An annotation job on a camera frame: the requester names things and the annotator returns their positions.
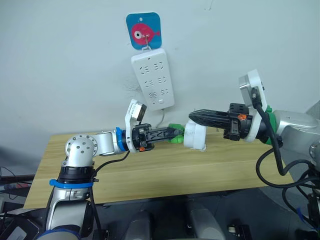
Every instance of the power strip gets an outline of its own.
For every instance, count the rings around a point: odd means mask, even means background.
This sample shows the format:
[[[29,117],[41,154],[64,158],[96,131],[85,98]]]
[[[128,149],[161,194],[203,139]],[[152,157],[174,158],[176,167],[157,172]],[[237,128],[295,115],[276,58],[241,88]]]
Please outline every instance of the power strip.
[[[165,50],[158,48],[135,55],[131,64],[149,110],[165,109],[175,104]]]

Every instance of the blue sticker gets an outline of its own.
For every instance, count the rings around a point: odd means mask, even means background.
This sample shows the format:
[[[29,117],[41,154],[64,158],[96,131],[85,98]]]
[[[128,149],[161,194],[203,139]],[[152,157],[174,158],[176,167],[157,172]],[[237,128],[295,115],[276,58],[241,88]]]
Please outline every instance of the blue sticker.
[[[126,16],[126,25],[132,46],[141,50],[147,45],[152,49],[161,47],[160,17],[155,12],[132,13]]]

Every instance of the green object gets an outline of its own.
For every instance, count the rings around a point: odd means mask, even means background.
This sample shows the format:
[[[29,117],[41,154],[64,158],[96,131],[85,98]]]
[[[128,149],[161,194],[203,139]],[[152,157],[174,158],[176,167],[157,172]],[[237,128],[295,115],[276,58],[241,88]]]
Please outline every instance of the green object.
[[[265,112],[269,115],[269,122],[271,124],[272,130],[274,131],[274,133],[276,133],[277,132],[277,122],[276,122],[276,116],[272,113],[272,108],[268,105]],[[266,141],[265,144],[272,145],[270,137],[268,138],[268,140]]]
[[[182,126],[181,124],[176,124],[176,123],[170,123],[169,126],[170,128],[174,128],[174,129],[179,129],[182,130],[183,133],[172,138],[171,140],[168,140],[169,143],[171,144],[181,144],[184,142],[184,134],[185,134],[185,127]]]

